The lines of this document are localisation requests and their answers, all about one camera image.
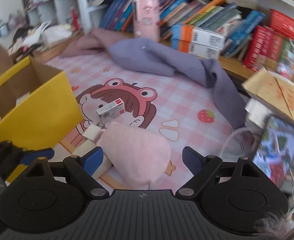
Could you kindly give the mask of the beige rectangular block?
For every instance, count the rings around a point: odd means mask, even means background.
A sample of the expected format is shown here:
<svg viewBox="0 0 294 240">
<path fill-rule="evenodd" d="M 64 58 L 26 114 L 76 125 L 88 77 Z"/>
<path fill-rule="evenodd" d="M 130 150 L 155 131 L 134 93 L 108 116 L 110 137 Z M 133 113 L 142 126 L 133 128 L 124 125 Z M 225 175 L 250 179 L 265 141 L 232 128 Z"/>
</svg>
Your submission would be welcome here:
<svg viewBox="0 0 294 240">
<path fill-rule="evenodd" d="M 103 149 L 90 140 L 77 147 L 72 155 L 80 157 L 80 166 L 94 179 L 98 179 L 112 166 Z"/>
</svg>

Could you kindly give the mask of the small white cube block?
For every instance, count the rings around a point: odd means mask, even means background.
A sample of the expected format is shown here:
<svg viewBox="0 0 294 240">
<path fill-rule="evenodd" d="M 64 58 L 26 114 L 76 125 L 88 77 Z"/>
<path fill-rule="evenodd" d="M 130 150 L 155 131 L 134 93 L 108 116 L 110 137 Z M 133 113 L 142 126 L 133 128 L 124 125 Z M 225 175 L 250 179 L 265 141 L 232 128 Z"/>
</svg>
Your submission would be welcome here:
<svg viewBox="0 0 294 240">
<path fill-rule="evenodd" d="M 96 141 L 100 135 L 101 128 L 99 126 L 90 125 L 82 134 L 82 136 L 92 142 Z"/>
</svg>

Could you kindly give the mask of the pink plush toy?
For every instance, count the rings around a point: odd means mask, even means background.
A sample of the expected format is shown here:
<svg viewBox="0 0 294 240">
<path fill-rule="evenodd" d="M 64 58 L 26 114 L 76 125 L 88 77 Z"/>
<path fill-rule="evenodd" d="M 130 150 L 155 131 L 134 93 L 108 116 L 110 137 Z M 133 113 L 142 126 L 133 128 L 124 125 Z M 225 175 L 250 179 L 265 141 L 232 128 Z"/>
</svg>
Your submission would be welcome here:
<svg viewBox="0 0 294 240">
<path fill-rule="evenodd" d="M 165 174 L 171 158 L 165 137 L 116 121 L 102 130 L 97 145 L 132 189 L 148 189 Z"/>
</svg>

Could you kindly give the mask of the small white red box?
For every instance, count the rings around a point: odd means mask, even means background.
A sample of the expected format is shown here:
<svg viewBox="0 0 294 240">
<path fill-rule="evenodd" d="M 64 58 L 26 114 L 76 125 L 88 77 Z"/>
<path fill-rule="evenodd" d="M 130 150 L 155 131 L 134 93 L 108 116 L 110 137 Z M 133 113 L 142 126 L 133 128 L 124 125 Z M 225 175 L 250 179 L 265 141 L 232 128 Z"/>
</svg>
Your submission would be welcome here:
<svg viewBox="0 0 294 240">
<path fill-rule="evenodd" d="M 125 113 L 125 105 L 121 98 L 118 98 L 96 110 L 100 123 L 105 125 Z"/>
</svg>

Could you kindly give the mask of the yellow cardboard box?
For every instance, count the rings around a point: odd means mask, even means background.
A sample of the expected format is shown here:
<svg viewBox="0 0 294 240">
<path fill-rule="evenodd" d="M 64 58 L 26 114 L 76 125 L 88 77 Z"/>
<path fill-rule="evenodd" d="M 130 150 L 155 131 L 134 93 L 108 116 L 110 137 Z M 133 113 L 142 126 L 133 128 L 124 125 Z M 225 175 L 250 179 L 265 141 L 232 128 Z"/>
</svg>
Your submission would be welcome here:
<svg viewBox="0 0 294 240">
<path fill-rule="evenodd" d="M 71 155 L 63 139 L 82 120 L 67 74 L 26 57 L 0 76 L 0 142 L 52 148 L 51 162 Z"/>
</svg>

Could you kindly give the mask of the pink checkered table mat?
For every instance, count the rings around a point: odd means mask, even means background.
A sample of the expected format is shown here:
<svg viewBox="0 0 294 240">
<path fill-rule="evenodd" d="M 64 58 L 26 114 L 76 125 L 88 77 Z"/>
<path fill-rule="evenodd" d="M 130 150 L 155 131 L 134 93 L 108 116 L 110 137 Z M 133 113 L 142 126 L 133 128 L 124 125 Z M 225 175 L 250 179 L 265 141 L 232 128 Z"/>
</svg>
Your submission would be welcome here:
<svg viewBox="0 0 294 240">
<path fill-rule="evenodd" d="M 191 178 L 182 162 L 182 150 L 186 146 L 202 155 L 222 154 L 224 161 L 233 162 L 240 156 L 250 156 L 254 148 L 256 140 L 249 131 L 236 133 L 230 138 L 233 128 L 216 109 L 212 90 L 182 74 L 166 77 L 125 70 L 104 53 L 56 57 L 48 65 L 64 70 L 74 94 L 85 96 L 84 120 L 62 141 L 71 155 L 84 143 L 82 134 L 92 124 L 97 108 L 103 104 L 100 99 L 91 98 L 91 92 L 104 85 L 119 88 L 130 85 L 140 89 L 150 100 L 156 108 L 155 113 L 134 118 L 132 113 L 126 112 L 118 122 L 139 125 L 148 120 L 148 130 L 164 136 L 169 142 L 171 165 L 168 172 L 151 185 L 152 189 L 176 191 Z"/>
</svg>

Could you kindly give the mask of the black smartphone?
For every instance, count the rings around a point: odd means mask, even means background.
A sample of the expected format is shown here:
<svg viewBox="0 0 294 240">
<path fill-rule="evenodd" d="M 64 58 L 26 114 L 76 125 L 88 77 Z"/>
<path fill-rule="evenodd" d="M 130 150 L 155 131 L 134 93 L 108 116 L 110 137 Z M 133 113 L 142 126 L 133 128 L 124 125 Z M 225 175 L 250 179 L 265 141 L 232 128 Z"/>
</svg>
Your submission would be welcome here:
<svg viewBox="0 0 294 240">
<path fill-rule="evenodd" d="M 252 162 L 281 187 L 294 161 L 294 125 L 270 115 Z"/>
</svg>

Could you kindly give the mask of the brown paper envelope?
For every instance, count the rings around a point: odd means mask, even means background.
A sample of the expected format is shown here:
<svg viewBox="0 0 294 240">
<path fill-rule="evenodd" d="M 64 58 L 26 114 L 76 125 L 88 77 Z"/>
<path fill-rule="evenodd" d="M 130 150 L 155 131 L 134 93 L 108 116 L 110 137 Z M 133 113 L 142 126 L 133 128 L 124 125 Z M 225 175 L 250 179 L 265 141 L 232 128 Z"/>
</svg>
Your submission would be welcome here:
<svg viewBox="0 0 294 240">
<path fill-rule="evenodd" d="M 294 84 L 264 68 L 242 83 L 246 92 L 275 114 L 294 123 Z"/>
</svg>

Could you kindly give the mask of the tissue pack cloth cover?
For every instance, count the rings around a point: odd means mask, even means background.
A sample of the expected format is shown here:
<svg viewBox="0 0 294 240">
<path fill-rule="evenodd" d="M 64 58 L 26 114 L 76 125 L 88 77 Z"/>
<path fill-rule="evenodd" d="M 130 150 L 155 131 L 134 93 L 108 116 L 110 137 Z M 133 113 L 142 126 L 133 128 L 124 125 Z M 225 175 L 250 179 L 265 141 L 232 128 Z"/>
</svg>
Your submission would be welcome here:
<svg viewBox="0 0 294 240">
<path fill-rule="evenodd" d="M 71 26 L 69 24 L 53 25 L 45 29 L 41 37 L 45 46 L 53 47 L 72 37 Z"/>
</svg>

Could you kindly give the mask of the purple pink cloth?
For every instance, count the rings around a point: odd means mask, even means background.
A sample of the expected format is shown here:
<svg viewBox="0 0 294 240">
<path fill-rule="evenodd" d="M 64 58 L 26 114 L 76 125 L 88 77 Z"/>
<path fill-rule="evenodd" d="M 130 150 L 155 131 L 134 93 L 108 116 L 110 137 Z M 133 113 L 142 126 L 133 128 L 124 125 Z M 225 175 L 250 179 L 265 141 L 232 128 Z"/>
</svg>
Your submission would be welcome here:
<svg viewBox="0 0 294 240">
<path fill-rule="evenodd" d="M 205 88 L 213 90 L 213 102 L 234 128 L 245 125 L 246 103 L 216 59 L 201 59 L 148 38 L 129 38 L 120 32 L 95 28 L 73 41 L 60 57 L 109 53 L 125 69 L 172 77 L 180 72 Z"/>
</svg>

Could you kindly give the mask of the orange white blue boxes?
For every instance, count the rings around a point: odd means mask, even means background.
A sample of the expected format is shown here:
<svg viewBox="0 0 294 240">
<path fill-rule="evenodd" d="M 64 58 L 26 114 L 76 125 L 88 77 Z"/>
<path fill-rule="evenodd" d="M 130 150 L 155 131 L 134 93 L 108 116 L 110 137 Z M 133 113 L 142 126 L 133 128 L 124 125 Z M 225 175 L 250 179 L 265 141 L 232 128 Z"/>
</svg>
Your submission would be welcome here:
<svg viewBox="0 0 294 240">
<path fill-rule="evenodd" d="M 171 29 L 172 48 L 205 59 L 218 59 L 224 44 L 224 35 L 216 31 L 185 24 Z"/>
</svg>

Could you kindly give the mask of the red dictionary books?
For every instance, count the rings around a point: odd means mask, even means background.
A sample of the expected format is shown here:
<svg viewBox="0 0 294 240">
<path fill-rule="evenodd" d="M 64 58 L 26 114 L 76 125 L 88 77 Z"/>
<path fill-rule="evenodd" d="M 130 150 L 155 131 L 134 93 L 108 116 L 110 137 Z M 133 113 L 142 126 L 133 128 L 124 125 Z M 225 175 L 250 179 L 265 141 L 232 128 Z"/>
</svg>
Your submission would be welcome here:
<svg viewBox="0 0 294 240">
<path fill-rule="evenodd" d="M 290 49 L 291 41 L 294 41 L 294 19 L 272 9 L 270 24 L 255 28 L 244 67 L 255 72 L 262 67 L 275 72 L 282 53 Z"/>
</svg>

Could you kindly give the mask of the pink cylindrical device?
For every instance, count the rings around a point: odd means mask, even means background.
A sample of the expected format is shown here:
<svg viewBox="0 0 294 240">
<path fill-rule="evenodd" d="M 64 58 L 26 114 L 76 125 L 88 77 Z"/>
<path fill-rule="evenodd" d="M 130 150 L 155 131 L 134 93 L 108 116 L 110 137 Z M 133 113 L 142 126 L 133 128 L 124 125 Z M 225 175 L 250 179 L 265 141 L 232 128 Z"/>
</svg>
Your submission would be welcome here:
<svg viewBox="0 0 294 240">
<path fill-rule="evenodd" d="M 134 36 L 159 42 L 159 0 L 133 0 L 132 5 Z"/>
</svg>

